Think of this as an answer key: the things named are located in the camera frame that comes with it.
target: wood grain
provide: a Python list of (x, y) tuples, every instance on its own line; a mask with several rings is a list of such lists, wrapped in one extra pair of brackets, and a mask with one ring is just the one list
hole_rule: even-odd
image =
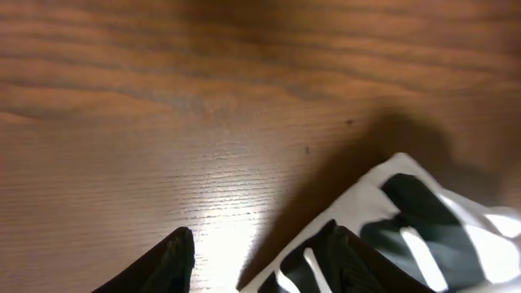
[(519, 36), (515, 0), (0, 0), (0, 291), (180, 225), (234, 291), (395, 151), (521, 208)]

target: wooden surface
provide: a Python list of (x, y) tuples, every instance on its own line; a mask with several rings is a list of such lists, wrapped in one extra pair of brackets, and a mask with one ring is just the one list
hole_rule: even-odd
[(0, 291), (186, 225), (232, 292), (395, 151), (521, 208), (520, 36), (517, 0), (0, 0)]

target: white stripe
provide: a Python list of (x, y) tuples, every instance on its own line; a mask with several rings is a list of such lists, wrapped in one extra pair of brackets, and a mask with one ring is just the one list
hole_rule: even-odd
[(326, 278), (324, 278), (324, 274), (318, 265), (317, 258), (313, 253), (313, 249), (306, 248), (304, 249), (304, 258), (309, 265), (309, 268), (313, 271), (313, 275), (315, 276), (315, 280), (317, 281), (318, 290), (320, 293), (333, 293), (327, 284)]
[(449, 285), (447, 285), (429, 247), (419, 236), (418, 231), (411, 227), (401, 228), (400, 235), (409, 247), (427, 285), (436, 292), (448, 290)]
[(485, 216), (503, 236), (516, 238), (521, 234), (521, 222), (518, 220), (503, 215), (487, 214)]
[(521, 274), (521, 255), (511, 241), (471, 225), (463, 228), (474, 245), (485, 277), (492, 284), (508, 282)]
[(295, 286), (295, 284), (290, 280), (290, 278), (286, 277), (286, 275), (282, 273), (280, 268), (275, 269), (275, 278), (277, 279), (277, 284), (284, 290), (290, 293), (300, 293), (299, 288)]

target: wooden table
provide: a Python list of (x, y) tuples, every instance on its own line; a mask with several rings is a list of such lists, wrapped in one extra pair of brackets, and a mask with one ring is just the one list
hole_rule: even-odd
[(396, 151), (521, 208), (520, 36), (515, 0), (0, 0), (0, 291), (186, 225), (233, 292)]

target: black stripe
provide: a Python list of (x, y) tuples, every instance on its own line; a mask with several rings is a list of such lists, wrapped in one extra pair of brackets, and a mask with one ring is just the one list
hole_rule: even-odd
[(271, 273), (270, 276), (262, 283), (258, 293), (289, 293), (288, 291), (281, 288), (277, 283), (275, 273)]
[(449, 291), (485, 281), (479, 257), (461, 223), (420, 180), (399, 173), (382, 185), (382, 191), (400, 209), (398, 217), (423, 238)]
[(325, 235), (330, 234), (335, 227), (335, 221), (327, 222), (317, 234), (302, 242), (282, 260), (280, 270), (299, 288), (300, 293), (320, 293), (313, 271), (304, 258), (304, 249), (320, 245)]
[(282, 261), (281, 271), (301, 293), (319, 293), (318, 285), (304, 258), (304, 249), (311, 248), (317, 264), (333, 292), (385, 292), (363, 260), (352, 251), (348, 230), (327, 222), (313, 237), (302, 242)]
[(400, 228), (404, 226), (407, 225), (397, 218), (369, 223), (361, 228), (360, 239), (371, 245), (409, 276), (423, 285), (427, 285), (413, 254), (400, 235)]

